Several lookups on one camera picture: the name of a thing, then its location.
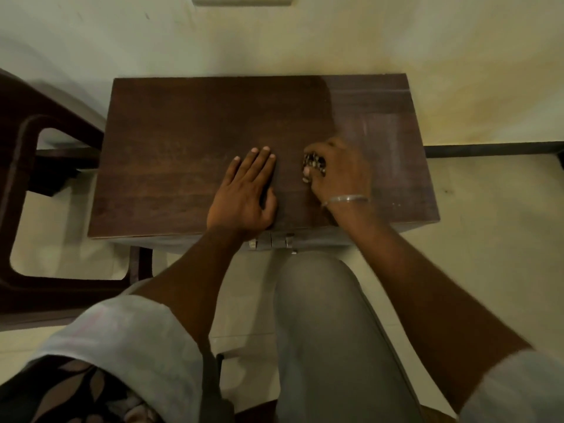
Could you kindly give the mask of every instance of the wooden table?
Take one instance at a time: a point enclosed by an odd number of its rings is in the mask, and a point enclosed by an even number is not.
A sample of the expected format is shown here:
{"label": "wooden table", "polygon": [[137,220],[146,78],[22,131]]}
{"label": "wooden table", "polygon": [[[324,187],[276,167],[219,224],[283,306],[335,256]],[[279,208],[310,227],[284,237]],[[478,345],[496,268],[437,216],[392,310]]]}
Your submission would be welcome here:
{"label": "wooden table", "polygon": [[301,173],[303,148],[335,134],[368,158],[395,227],[439,220],[405,74],[132,78],[113,84],[88,235],[182,253],[230,160],[268,145],[278,214],[244,249],[348,244]]}

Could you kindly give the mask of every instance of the white sleeve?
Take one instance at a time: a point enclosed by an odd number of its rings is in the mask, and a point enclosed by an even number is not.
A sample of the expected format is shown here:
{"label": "white sleeve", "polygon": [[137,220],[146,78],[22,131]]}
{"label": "white sleeve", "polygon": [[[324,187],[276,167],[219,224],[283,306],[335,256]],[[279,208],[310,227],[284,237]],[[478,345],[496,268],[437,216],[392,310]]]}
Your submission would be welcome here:
{"label": "white sleeve", "polygon": [[460,412],[462,423],[564,421],[564,365],[524,350],[493,367]]}
{"label": "white sleeve", "polygon": [[197,422],[202,355],[168,307],[140,296],[102,301],[52,335],[45,355],[89,362],[128,385],[167,423]]}

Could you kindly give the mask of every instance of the forearm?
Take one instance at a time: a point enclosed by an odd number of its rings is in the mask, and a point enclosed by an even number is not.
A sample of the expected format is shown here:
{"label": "forearm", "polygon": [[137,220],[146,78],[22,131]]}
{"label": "forearm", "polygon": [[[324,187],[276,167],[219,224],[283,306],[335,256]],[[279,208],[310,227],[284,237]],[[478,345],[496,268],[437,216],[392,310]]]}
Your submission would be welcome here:
{"label": "forearm", "polygon": [[419,358],[460,411],[483,375],[530,345],[450,280],[363,203],[335,218],[387,292]]}
{"label": "forearm", "polygon": [[213,228],[184,256],[134,294],[168,306],[201,347],[212,328],[223,276],[241,243],[241,238],[232,231]]}

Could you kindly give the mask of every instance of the grey trousers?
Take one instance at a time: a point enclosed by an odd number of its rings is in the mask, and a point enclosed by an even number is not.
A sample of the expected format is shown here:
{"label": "grey trousers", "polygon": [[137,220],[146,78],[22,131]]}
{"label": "grey trousers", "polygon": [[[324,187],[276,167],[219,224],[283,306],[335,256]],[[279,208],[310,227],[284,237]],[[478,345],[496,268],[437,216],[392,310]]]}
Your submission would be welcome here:
{"label": "grey trousers", "polygon": [[[402,364],[345,263],[320,252],[289,258],[274,312],[278,421],[424,422]],[[204,357],[204,364],[209,360]],[[204,369],[205,378],[210,372]],[[219,380],[204,380],[204,388],[209,399],[202,400],[200,421],[232,421],[209,396],[218,398]]]}

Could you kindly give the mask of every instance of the wall plate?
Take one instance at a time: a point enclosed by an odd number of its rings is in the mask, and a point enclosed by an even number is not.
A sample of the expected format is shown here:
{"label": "wall plate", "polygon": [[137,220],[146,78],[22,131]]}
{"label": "wall plate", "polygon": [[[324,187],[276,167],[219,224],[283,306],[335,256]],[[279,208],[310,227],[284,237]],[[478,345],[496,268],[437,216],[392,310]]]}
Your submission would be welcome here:
{"label": "wall plate", "polygon": [[192,0],[194,6],[208,7],[258,7],[291,6],[294,0]]}

